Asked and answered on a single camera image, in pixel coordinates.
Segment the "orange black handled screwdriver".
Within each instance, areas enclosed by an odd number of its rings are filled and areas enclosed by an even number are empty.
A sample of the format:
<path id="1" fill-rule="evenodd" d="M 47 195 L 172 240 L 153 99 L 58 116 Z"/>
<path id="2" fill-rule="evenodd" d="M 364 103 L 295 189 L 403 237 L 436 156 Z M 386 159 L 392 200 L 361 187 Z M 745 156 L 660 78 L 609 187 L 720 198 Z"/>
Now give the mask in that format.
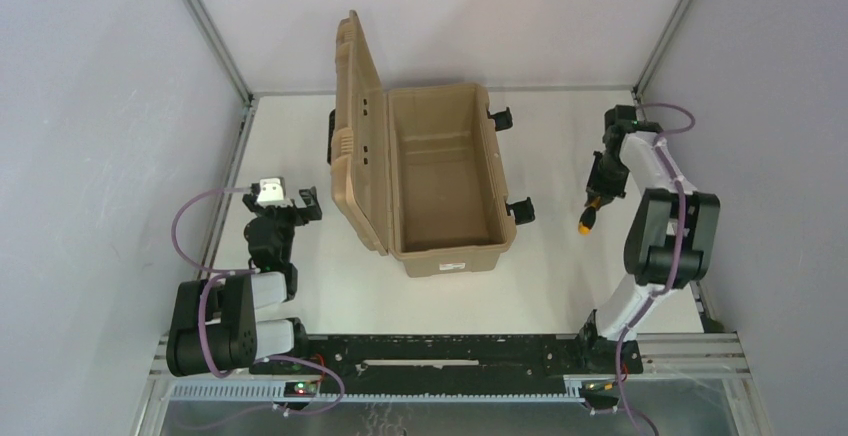
<path id="1" fill-rule="evenodd" d="M 601 207 L 601 197 L 597 196 L 589 199 L 584 205 L 584 210 L 578 221 L 578 232 L 581 235 L 588 235 L 596 223 L 597 212 Z"/>

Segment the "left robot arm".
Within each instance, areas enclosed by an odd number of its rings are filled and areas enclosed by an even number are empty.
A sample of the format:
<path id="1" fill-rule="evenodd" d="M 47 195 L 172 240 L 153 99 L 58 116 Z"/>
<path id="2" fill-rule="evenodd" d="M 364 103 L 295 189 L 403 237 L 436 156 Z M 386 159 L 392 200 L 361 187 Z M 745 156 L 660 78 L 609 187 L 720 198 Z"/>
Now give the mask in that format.
<path id="1" fill-rule="evenodd" d="M 207 268 L 206 280 L 179 286 L 165 359 L 177 377 L 224 377 L 276 355 L 296 359 L 308 353 L 307 333 L 297 317 L 261 322 L 259 310 L 292 301 L 298 270 L 291 261 L 295 230 L 321 220 L 317 190 L 300 190 L 297 206 L 278 179 L 239 189 L 252 213 L 242 235 L 248 251 L 245 269 Z"/>

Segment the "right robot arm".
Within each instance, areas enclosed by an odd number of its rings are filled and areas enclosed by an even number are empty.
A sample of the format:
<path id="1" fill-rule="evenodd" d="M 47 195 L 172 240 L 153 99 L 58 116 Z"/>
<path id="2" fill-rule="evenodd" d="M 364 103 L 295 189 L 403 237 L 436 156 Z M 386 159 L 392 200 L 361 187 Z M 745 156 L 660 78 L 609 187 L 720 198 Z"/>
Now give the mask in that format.
<path id="1" fill-rule="evenodd" d="M 599 210 L 625 196 L 633 180 L 640 202 L 623 248 L 625 274 L 594 309 L 577 336 L 582 365 L 619 373 L 636 351 L 641 323 L 671 295 L 707 273 L 720 200 L 681 173 L 656 123 L 618 120 L 605 125 L 604 148 L 594 154 L 578 231 L 588 234 Z"/>

